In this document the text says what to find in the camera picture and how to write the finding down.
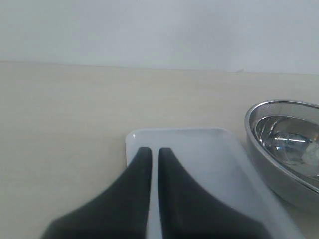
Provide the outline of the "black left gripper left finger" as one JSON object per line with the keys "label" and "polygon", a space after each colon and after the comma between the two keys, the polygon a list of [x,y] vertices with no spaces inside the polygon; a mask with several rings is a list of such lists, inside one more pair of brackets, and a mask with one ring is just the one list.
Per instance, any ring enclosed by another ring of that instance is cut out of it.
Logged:
{"label": "black left gripper left finger", "polygon": [[144,239],[149,213],[152,151],[140,147],[132,162],[104,192],[55,219],[43,239]]}

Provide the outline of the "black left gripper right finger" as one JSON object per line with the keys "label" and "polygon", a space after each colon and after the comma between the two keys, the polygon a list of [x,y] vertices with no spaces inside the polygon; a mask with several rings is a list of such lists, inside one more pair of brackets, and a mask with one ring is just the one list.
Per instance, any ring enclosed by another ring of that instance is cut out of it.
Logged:
{"label": "black left gripper right finger", "polygon": [[164,239],[265,239],[257,220],[222,203],[185,170],[170,148],[158,155],[158,197]]}

